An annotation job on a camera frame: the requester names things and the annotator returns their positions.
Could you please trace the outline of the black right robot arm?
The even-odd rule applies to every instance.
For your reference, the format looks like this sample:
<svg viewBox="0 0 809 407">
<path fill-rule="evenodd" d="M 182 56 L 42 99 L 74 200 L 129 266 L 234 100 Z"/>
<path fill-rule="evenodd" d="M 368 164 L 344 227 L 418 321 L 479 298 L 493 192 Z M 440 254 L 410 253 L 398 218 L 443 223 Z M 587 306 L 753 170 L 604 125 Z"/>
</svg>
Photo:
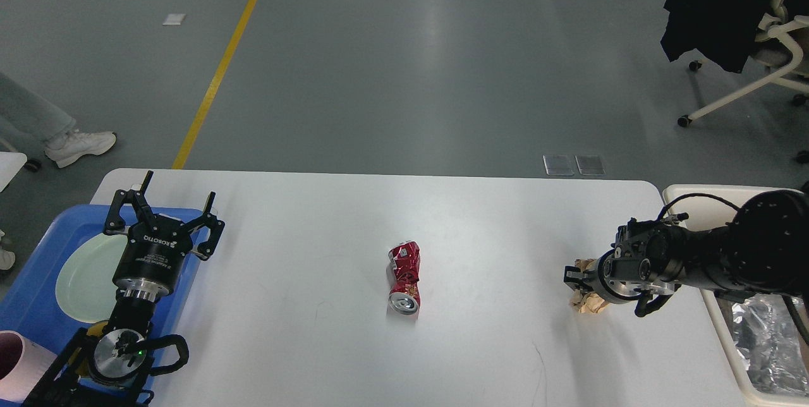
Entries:
<svg viewBox="0 0 809 407">
<path fill-rule="evenodd" d="M 751 197 L 724 226 L 694 231 L 685 213 L 665 205 L 650 221 L 630 219 L 609 251 L 564 268 L 563 281 L 581 297 L 635 304 L 636 317 L 659 311 L 681 286 L 742 303 L 777 295 L 803 340 L 807 326 L 793 303 L 807 301 L 807 195 L 789 189 Z"/>
</svg>

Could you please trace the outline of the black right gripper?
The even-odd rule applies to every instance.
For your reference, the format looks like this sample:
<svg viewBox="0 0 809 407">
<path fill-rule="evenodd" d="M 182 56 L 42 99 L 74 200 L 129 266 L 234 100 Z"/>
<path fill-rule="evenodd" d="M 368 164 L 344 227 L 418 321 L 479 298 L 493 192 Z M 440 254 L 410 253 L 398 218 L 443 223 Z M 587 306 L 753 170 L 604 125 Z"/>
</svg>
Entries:
<svg viewBox="0 0 809 407">
<path fill-rule="evenodd" d="M 612 250 L 599 257 L 595 268 L 564 267 L 564 284 L 572 291 L 582 294 L 595 290 L 604 300 L 616 304 L 644 298 L 654 300 L 659 296 L 671 296 L 675 293 L 675 284 L 672 282 L 653 280 L 651 277 L 642 278 L 641 267 L 640 259 L 618 257 Z"/>
</svg>

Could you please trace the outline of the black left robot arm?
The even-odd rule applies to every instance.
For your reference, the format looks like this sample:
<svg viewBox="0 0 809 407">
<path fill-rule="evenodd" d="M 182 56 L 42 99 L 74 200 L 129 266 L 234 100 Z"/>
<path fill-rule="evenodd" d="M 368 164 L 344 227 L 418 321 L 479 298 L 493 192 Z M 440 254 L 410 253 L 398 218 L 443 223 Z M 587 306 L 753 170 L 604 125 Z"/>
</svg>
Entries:
<svg viewBox="0 0 809 407">
<path fill-rule="evenodd" d="M 110 317 L 96 336 L 86 327 L 75 332 L 23 406 L 147 406 L 149 379 L 190 361 L 185 338 L 156 331 L 154 313 L 177 290 L 188 259 L 211 258 L 225 223 L 214 213 L 215 193 L 188 222 L 154 213 L 145 198 L 152 177 L 148 171 L 139 188 L 116 191 L 104 221 L 105 235 L 125 237 Z"/>
</svg>

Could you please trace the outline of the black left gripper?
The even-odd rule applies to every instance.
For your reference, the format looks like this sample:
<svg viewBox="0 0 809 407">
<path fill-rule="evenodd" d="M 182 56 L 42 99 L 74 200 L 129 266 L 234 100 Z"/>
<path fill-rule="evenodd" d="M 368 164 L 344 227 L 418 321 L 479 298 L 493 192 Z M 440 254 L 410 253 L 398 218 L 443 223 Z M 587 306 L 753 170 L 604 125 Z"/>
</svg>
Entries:
<svg viewBox="0 0 809 407">
<path fill-rule="evenodd" d="M 200 215 L 190 222 L 171 216 L 156 217 L 145 199 L 153 174 L 147 171 L 139 188 L 116 191 L 103 228 L 105 235 L 127 234 L 113 284 L 123 291 L 148 291 L 151 300 L 174 293 L 185 255 L 210 260 L 226 226 L 214 211 L 214 191 L 208 194 Z M 121 216 L 125 205 L 135 214 L 132 226 Z"/>
</svg>

